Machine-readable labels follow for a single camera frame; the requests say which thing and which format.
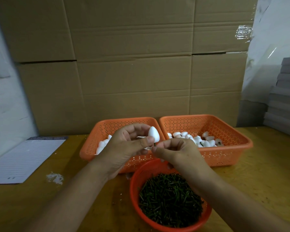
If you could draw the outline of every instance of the orange basket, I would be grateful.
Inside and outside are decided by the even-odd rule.
[[[90,132],[86,142],[80,150],[79,156],[83,160],[92,160],[95,158],[96,149],[100,141],[107,139],[108,135],[113,135],[116,130],[119,128],[133,123],[143,123],[150,126],[154,126],[159,135],[160,141],[164,141],[165,138],[163,133],[158,125],[158,122],[155,118],[152,117],[138,117],[138,118],[125,118],[125,119],[113,119],[113,120],[103,120],[93,127]],[[120,170],[120,173],[130,173],[134,172],[141,164],[155,159],[151,151],[148,151],[147,155],[140,155],[131,157],[131,159],[124,165]]]
[[[167,133],[187,131],[192,136],[202,136],[206,131],[209,136],[222,140],[222,147],[199,148],[209,166],[224,166],[236,164],[245,149],[253,147],[252,141],[213,115],[164,116],[159,120],[160,127],[166,139]]]
[[[149,219],[140,209],[139,207],[139,193],[140,189],[142,189],[145,182],[150,179],[151,177],[155,177],[158,174],[171,174],[171,173],[178,173],[175,169],[168,169],[167,168],[167,162],[161,163],[160,159],[149,161],[145,164],[143,164],[141,167],[139,167],[138,170],[133,174],[131,181],[130,181],[130,198],[133,204],[133,207],[135,208],[136,212],[139,214],[139,216],[148,223],[151,227],[153,227],[156,230],[165,231],[165,232],[190,232],[195,231],[198,228],[200,228],[209,218],[212,208],[210,205],[204,200],[203,203],[203,212],[201,214],[201,217],[199,218],[199,221],[195,223],[192,226],[188,226],[185,228],[170,228],[166,226],[162,226],[151,219]]]

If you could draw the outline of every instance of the lined paper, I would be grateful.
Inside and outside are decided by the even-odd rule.
[[[23,183],[68,137],[32,137],[0,157],[0,184]]]

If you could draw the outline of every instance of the hand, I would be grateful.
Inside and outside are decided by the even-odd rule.
[[[196,144],[190,139],[172,138],[151,148],[153,154],[171,163],[189,183],[192,190],[204,197],[204,187],[216,173],[205,162]]]
[[[146,155],[148,153],[144,148],[154,144],[153,137],[140,138],[133,140],[137,136],[147,136],[150,129],[146,124],[131,124],[118,129],[106,147],[93,160],[100,161],[103,168],[107,170],[108,179],[114,178],[124,164],[133,155]]]

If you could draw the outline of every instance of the wooden table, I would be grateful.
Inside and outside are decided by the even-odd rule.
[[[254,142],[235,166],[214,170],[268,210],[290,222],[290,136],[267,127],[238,128]],[[0,232],[21,231],[37,211],[86,165],[79,157],[86,135],[70,136],[24,183],[0,185]],[[61,174],[63,184],[46,175]],[[134,211],[129,180],[119,175],[98,195],[78,231],[155,231]],[[231,231],[212,212],[199,231]]]

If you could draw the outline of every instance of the round red basket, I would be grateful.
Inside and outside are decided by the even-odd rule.
[[[204,201],[203,203],[203,212],[199,221],[192,226],[188,226],[185,228],[170,228],[166,226],[162,226],[151,219],[149,219],[139,208],[139,191],[142,189],[145,182],[150,179],[152,176],[157,176],[158,174],[171,174],[171,173],[178,173],[175,169],[168,169],[167,162],[161,163],[160,159],[151,160],[135,171],[133,177],[130,182],[130,198],[132,204],[136,210],[136,212],[140,215],[140,217],[147,222],[151,227],[156,230],[164,231],[164,232],[190,232],[197,230],[200,228],[209,218],[212,208],[209,204]]]

